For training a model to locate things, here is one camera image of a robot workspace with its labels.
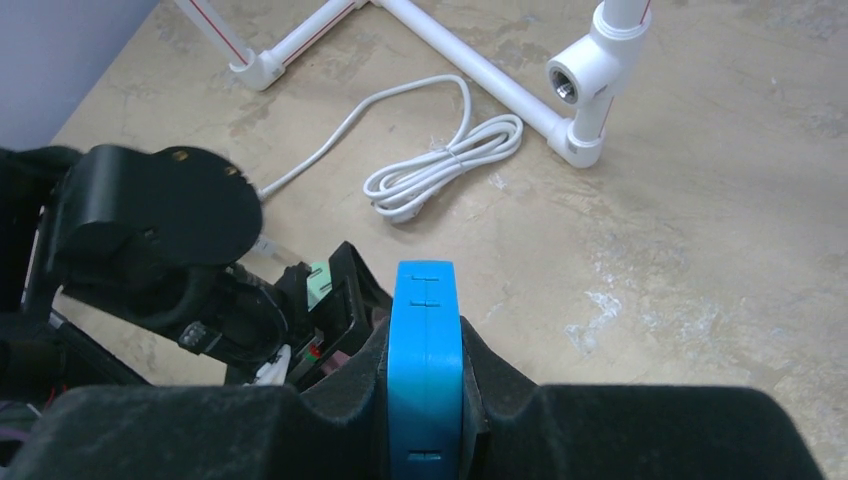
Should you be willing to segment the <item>blue plug adapter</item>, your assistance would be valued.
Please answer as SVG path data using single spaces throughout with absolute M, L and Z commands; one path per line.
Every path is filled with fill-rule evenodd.
M 392 479 L 459 477 L 463 373 L 454 265 L 401 262 L 387 356 Z

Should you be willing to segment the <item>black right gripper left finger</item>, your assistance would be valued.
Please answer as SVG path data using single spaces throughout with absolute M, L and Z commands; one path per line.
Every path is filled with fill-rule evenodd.
M 387 471 L 382 321 L 312 388 L 89 386 L 61 396 L 10 479 L 379 479 Z

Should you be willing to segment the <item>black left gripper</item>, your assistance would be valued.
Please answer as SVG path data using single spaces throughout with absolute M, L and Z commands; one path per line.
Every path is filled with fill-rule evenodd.
M 299 262 L 285 268 L 274 285 L 263 286 L 286 320 L 285 341 L 292 356 L 284 384 L 305 391 L 326 376 L 321 366 L 342 351 L 352 358 L 390 316 L 392 298 L 353 246 L 341 243 L 325 262 Z M 274 356 L 251 366 L 228 366 L 227 385 L 250 385 L 257 370 Z

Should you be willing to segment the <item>pink cube adapter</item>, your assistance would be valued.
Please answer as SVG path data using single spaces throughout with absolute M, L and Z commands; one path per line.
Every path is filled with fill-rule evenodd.
M 344 366 L 350 360 L 350 356 L 342 351 L 336 351 L 325 359 L 321 370 L 325 375 L 330 375 Z

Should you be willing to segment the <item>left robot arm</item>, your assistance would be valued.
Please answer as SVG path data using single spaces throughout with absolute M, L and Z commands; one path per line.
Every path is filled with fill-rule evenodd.
M 264 280 L 242 262 L 262 228 L 244 173 L 201 148 L 3 150 L 2 392 L 142 383 L 54 309 L 58 295 L 223 363 L 228 384 L 310 388 L 392 300 L 350 243 Z

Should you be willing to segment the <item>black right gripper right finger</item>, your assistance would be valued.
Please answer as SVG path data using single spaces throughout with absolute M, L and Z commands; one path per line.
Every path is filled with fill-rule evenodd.
M 489 432 L 481 479 L 819 479 L 790 416 L 747 387 L 538 385 L 469 323 Z

